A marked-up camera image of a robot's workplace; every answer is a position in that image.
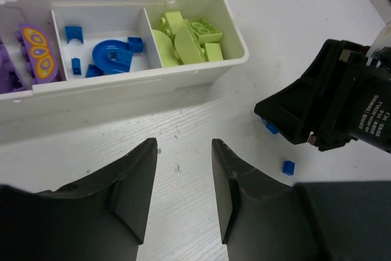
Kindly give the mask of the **light green two-stud brick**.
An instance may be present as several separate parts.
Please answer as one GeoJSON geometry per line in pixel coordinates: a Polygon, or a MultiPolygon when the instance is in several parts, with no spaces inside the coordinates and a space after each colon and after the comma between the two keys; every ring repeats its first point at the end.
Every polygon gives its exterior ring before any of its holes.
{"type": "Polygon", "coordinates": [[[223,37],[223,33],[205,18],[188,18],[188,21],[201,45],[204,43],[218,43],[223,37]]]}

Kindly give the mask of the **light green lego brick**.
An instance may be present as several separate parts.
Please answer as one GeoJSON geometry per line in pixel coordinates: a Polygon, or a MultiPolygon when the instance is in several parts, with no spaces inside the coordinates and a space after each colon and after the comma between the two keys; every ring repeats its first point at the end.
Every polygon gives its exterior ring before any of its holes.
{"type": "Polygon", "coordinates": [[[205,50],[205,58],[207,62],[223,61],[221,46],[218,43],[205,43],[203,45],[205,50]]]}
{"type": "Polygon", "coordinates": [[[182,22],[183,17],[180,11],[165,12],[161,15],[159,30],[173,40],[182,22]]]}

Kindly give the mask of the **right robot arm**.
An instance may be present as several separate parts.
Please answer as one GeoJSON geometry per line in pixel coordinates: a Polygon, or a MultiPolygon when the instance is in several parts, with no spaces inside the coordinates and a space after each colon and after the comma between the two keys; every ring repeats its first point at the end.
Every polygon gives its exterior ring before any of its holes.
{"type": "Polygon", "coordinates": [[[370,0],[386,25],[370,46],[326,40],[295,82],[254,112],[292,144],[324,152],[361,140],[390,152],[390,0],[370,0]]]}

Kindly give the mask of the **purple flower lego block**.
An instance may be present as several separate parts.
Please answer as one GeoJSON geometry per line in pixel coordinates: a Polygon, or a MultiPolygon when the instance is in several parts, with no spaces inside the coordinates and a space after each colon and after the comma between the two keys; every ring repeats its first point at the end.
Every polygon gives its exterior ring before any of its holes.
{"type": "Polygon", "coordinates": [[[1,39],[1,94],[28,90],[1,39]]]}

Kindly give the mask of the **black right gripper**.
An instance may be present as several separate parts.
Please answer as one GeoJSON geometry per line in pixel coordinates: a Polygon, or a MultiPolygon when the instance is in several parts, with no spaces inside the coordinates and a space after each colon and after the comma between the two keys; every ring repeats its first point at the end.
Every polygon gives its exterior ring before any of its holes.
{"type": "Polygon", "coordinates": [[[328,39],[308,69],[286,88],[255,105],[254,113],[275,126],[290,143],[307,141],[320,151],[364,140],[361,104],[374,83],[376,67],[368,63],[367,46],[328,39]],[[309,123],[312,103],[313,126],[309,123]]]}

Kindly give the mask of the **small blue lego piece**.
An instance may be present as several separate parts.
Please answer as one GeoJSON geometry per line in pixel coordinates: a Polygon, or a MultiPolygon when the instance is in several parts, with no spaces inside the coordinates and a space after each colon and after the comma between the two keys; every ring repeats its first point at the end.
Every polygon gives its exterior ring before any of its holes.
{"type": "Polygon", "coordinates": [[[65,27],[65,38],[67,43],[76,39],[82,44],[84,43],[83,31],[81,26],[66,26],[65,27]]]}

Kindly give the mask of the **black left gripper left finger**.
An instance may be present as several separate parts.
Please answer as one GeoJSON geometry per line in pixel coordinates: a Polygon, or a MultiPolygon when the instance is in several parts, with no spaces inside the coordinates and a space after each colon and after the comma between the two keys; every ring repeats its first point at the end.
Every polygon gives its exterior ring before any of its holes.
{"type": "Polygon", "coordinates": [[[158,156],[148,138],[55,191],[1,186],[2,260],[136,260],[158,156]]]}

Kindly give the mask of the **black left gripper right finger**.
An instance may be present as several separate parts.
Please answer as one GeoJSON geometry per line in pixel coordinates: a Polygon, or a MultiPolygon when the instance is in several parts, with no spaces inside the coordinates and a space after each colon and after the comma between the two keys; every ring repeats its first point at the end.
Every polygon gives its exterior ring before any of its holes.
{"type": "Polygon", "coordinates": [[[211,160],[222,243],[230,260],[389,260],[390,182],[289,186],[221,139],[211,160]]]}

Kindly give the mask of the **light green lego slide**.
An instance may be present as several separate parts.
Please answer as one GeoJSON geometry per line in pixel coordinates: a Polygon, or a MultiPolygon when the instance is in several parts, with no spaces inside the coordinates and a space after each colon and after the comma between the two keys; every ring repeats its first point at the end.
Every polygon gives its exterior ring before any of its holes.
{"type": "Polygon", "coordinates": [[[159,30],[153,29],[152,33],[162,67],[206,62],[204,50],[196,39],[188,20],[181,22],[173,41],[159,30]]]}

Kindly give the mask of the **blue lego cluster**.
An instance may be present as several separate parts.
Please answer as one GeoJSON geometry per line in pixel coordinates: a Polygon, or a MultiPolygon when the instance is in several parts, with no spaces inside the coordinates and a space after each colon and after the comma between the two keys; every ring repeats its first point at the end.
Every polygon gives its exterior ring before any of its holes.
{"type": "Polygon", "coordinates": [[[124,41],[103,40],[93,48],[92,59],[104,73],[127,73],[131,68],[133,52],[124,41]]]}

